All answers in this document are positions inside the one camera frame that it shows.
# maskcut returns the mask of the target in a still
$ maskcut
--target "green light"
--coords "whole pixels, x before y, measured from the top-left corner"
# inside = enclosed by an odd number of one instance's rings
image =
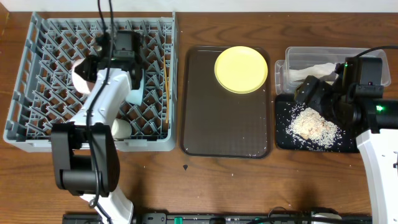
[[[382,106],[380,106],[380,105],[377,105],[377,106],[376,106],[376,110],[377,110],[377,111],[382,111],[382,110],[384,110],[384,107],[382,107]]]

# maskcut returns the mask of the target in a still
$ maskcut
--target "wooden table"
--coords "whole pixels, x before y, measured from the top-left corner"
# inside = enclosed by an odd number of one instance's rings
[[[98,17],[97,13],[42,13],[44,17]],[[116,13],[158,17],[170,13]],[[397,14],[178,13],[178,123],[184,58],[194,45],[250,45],[284,59],[289,46],[375,47],[398,44]],[[4,128],[22,55],[28,12],[12,12],[0,42],[0,127]],[[398,95],[398,50],[387,50]],[[60,223],[65,212],[91,212],[86,202],[59,190],[49,153],[26,153],[0,142],[0,223]],[[119,153],[119,184],[137,211],[170,213],[268,213],[275,206],[305,210],[331,207],[340,213],[371,213],[359,154],[298,152],[275,147],[262,160],[190,157],[171,152]]]

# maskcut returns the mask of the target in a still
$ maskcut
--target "dish rack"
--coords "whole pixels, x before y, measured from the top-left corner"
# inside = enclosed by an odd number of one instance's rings
[[[105,19],[110,27],[110,19]],[[143,36],[141,57],[146,88],[141,106],[123,102],[119,119],[132,127],[130,139],[115,141],[120,151],[170,151],[176,142],[178,23],[172,17],[115,18],[117,30]],[[52,125],[65,123],[83,106],[87,95],[77,92],[71,79],[74,61],[97,55],[95,37],[100,19],[43,19],[32,14],[12,94],[4,140],[27,152],[50,152]],[[163,57],[169,74],[165,89]],[[166,118],[166,91],[169,117]]]

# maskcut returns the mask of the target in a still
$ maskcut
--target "wooden chopstick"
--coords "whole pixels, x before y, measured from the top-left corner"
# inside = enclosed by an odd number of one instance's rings
[[[166,54],[163,56],[163,70],[164,70],[164,79],[165,79],[165,87],[166,87],[166,124],[169,123],[169,81],[167,79],[167,70],[166,70]]]

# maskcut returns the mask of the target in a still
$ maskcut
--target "yellow plate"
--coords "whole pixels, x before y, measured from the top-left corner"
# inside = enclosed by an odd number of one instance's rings
[[[214,67],[218,82],[233,93],[250,93],[267,79],[264,57],[250,47],[231,47],[218,56]]]

